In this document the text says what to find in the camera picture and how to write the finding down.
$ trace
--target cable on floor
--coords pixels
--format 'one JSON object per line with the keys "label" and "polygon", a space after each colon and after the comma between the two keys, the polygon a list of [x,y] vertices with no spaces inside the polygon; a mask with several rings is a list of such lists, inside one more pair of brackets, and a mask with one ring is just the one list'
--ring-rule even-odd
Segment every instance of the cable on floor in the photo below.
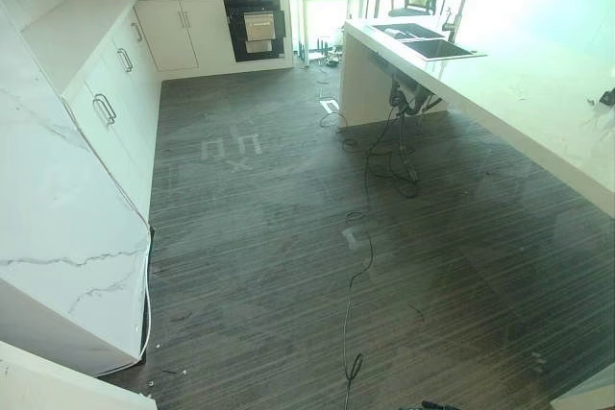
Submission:
{"label": "cable on floor", "polygon": [[348,410],[350,390],[353,386],[353,381],[355,381],[355,378],[357,378],[357,375],[361,370],[364,358],[362,352],[357,354],[357,356],[355,357],[355,361],[353,362],[353,366],[349,370],[348,360],[346,357],[346,327],[348,326],[350,310],[353,305],[353,284],[355,283],[357,277],[365,274],[369,270],[369,268],[372,267],[372,264],[374,264],[374,245],[372,244],[372,237],[369,235],[369,233],[367,234],[367,240],[369,241],[369,262],[363,269],[354,273],[353,276],[350,278],[350,282],[348,283],[348,304],[346,305],[346,315],[344,316],[344,324],[342,326],[342,361],[344,364],[344,374],[346,375],[346,397],[344,399],[344,410]]}
{"label": "cable on floor", "polygon": [[[382,132],[379,134],[379,136],[376,138],[376,140],[374,141],[374,143],[367,149],[367,151],[365,151],[365,169],[364,169],[364,176],[363,176],[363,186],[365,189],[365,199],[367,201],[367,210],[366,211],[362,211],[362,210],[353,210],[353,211],[349,211],[348,213],[346,213],[346,224],[350,225],[352,223],[361,221],[365,218],[367,218],[369,216],[369,213],[371,212],[371,203],[370,203],[370,196],[369,196],[369,174],[373,174],[374,176],[378,177],[378,178],[389,178],[389,179],[397,179],[397,180],[401,180],[404,181],[408,184],[411,184],[414,187],[414,191],[410,194],[407,194],[404,190],[401,189],[401,187],[399,187],[398,185],[396,185],[396,189],[397,191],[402,194],[403,196],[412,199],[414,197],[416,197],[419,193],[419,188],[418,188],[418,177],[416,175],[416,172],[414,171],[414,168],[412,167],[409,159],[407,158],[407,148],[406,148],[406,131],[404,130],[404,125],[405,125],[405,117],[404,114],[398,114],[398,117],[401,118],[402,120],[400,121],[400,134],[399,134],[399,139],[400,139],[400,157],[402,158],[402,163],[404,164],[404,167],[406,169],[406,174],[407,177],[398,174],[397,172],[395,172],[394,168],[393,168],[393,164],[392,164],[392,158],[393,158],[393,152],[392,151],[386,151],[383,153],[377,153],[375,152],[375,149],[378,147],[379,143],[382,141],[382,139],[384,138],[384,136],[386,135],[386,133],[388,132],[388,130],[395,125],[395,122],[397,121],[398,117],[395,117],[394,119],[391,119],[391,115],[393,114],[393,111],[395,110],[396,107],[391,108],[391,111],[389,111],[388,116],[386,118],[386,125],[384,126],[384,129],[382,130]],[[321,119],[321,127],[322,125],[322,121],[326,120],[327,117],[329,117],[330,114],[327,114],[325,117],[323,117]],[[340,114],[340,116],[344,119],[344,121],[346,122],[346,126],[348,126],[348,121],[346,120],[346,117],[344,117],[342,114]],[[390,173],[387,174],[380,174],[375,172],[371,165],[370,165],[370,158],[371,157],[379,157],[379,156],[385,156],[388,157],[388,167],[389,167],[389,171]],[[344,410],[348,410],[349,409],[349,404],[350,404],[350,394],[351,394],[351,390],[353,387],[353,383],[355,381],[355,379],[358,376],[358,373],[361,370],[361,367],[363,366],[363,361],[364,361],[364,355],[362,352],[359,352],[356,356],[355,356],[355,360],[353,361],[353,365],[352,367],[349,368],[349,364],[348,364],[348,359],[347,359],[347,352],[346,352],[346,333],[347,333],[347,327],[348,327],[348,322],[350,320],[350,314],[351,314],[351,308],[352,308],[352,302],[353,302],[353,285],[355,283],[355,280],[365,274],[367,271],[369,271],[369,269],[372,267],[372,265],[374,264],[374,244],[372,242],[372,237],[370,235],[370,233],[367,233],[367,240],[369,242],[369,249],[370,249],[370,256],[369,256],[369,262],[367,263],[367,265],[361,269],[360,271],[354,273],[350,279],[350,282],[348,284],[348,304],[346,305],[346,314],[344,316],[344,323],[342,325],[342,363],[343,363],[343,367],[344,367],[344,375],[346,377],[346,396],[344,398]],[[425,321],[425,316],[423,315],[423,312],[421,312],[421,310],[419,310],[417,307],[410,305],[410,307],[412,309],[414,309],[414,311],[416,311],[420,316],[421,316],[421,321],[424,322]]]}
{"label": "cable on floor", "polygon": [[[334,115],[334,114],[335,114],[335,115],[337,115],[337,116],[338,116],[338,118],[341,118],[341,119],[344,121],[344,124],[345,124],[345,125],[344,125],[344,127],[338,128],[338,129],[335,131],[335,134],[343,134],[344,132],[342,131],[342,129],[345,129],[345,128],[347,128],[347,127],[348,127],[348,119],[346,119],[346,116],[345,116],[344,114],[342,114],[341,112],[339,112],[339,111],[337,111],[337,110],[334,110],[334,111],[332,111],[332,112],[328,112],[328,113],[326,113],[325,115],[323,115],[323,116],[320,118],[320,120],[318,121],[318,126],[319,126],[319,127],[321,127],[321,128],[323,128],[323,129],[325,129],[325,128],[327,128],[327,127],[335,127],[335,126],[338,126],[338,125],[339,125],[338,123],[331,123],[331,124],[325,123],[325,121],[326,121],[327,119],[329,119],[329,117],[331,117],[331,116],[332,116],[332,115]],[[345,152],[347,152],[347,153],[352,154],[352,153],[358,153],[358,152],[360,152],[360,149],[359,149],[359,147],[358,147],[358,141],[356,141],[356,140],[355,140],[355,139],[353,139],[353,138],[344,137],[344,138],[342,139],[341,143],[342,143],[342,150],[343,150],[343,151],[345,151]]]}

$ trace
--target double sink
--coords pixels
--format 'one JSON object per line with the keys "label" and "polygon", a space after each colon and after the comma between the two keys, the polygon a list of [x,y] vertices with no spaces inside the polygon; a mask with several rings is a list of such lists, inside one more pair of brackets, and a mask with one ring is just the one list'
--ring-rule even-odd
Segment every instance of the double sink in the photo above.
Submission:
{"label": "double sink", "polygon": [[482,56],[449,42],[439,33],[424,28],[420,24],[375,25],[377,29],[414,50],[425,61],[450,60]]}

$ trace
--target white table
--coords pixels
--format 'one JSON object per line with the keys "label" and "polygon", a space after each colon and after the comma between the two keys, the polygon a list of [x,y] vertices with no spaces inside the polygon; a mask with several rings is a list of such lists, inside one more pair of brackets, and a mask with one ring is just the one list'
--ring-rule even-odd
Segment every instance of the white table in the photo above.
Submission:
{"label": "white table", "polygon": [[[300,25],[299,43],[304,47],[304,63],[305,66],[309,66],[309,33],[308,33],[308,4],[309,2],[317,0],[297,0],[297,12],[301,15],[298,24]],[[344,1],[346,4],[350,4],[353,0],[333,0]],[[363,17],[363,2],[364,0],[358,0],[358,17]]]}
{"label": "white table", "polygon": [[598,102],[615,86],[613,62],[486,24],[460,38],[487,56],[426,62],[370,26],[406,22],[436,31],[434,21],[346,22],[340,110],[348,125],[389,112],[391,79],[372,62],[375,52],[615,217],[615,108]]}

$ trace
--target white cabinet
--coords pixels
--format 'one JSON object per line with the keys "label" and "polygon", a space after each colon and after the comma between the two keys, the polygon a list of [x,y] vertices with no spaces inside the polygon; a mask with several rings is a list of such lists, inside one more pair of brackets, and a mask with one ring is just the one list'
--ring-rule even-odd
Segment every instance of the white cabinet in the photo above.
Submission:
{"label": "white cabinet", "polygon": [[135,11],[159,71],[197,67],[185,18],[178,0],[145,0]]}
{"label": "white cabinet", "polygon": [[199,71],[229,72],[235,64],[223,0],[180,0]]}
{"label": "white cabinet", "polygon": [[129,14],[66,103],[82,133],[128,198],[149,215],[160,99],[158,72]]}

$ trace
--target kitchen faucet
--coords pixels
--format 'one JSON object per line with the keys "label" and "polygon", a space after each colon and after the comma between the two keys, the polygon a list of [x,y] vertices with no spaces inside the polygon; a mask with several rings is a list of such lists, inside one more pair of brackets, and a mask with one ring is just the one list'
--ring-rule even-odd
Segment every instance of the kitchen faucet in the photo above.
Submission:
{"label": "kitchen faucet", "polygon": [[446,21],[442,25],[442,31],[449,31],[449,42],[455,43],[455,37],[457,35],[457,30],[459,29],[459,23],[461,23],[461,15],[463,14],[463,7],[465,6],[466,0],[461,0],[461,4],[459,4],[459,11],[455,15],[455,20],[451,23],[449,22],[449,18],[451,17],[451,10],[449,9],[449,16],[446,18]]}

